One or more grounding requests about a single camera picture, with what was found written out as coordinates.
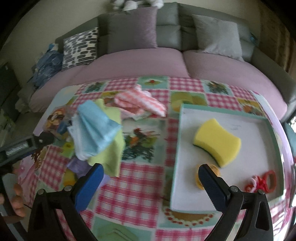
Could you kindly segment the person left hand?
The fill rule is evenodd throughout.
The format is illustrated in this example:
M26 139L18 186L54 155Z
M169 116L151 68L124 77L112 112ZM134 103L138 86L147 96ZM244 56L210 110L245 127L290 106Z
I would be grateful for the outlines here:
M15 196L11 199L10 203L15 212L15 215L3 216L4 222L6 224L14 224L24 219L26 216L25 206L22 198L23 189L22 187L15 183L14 184Z

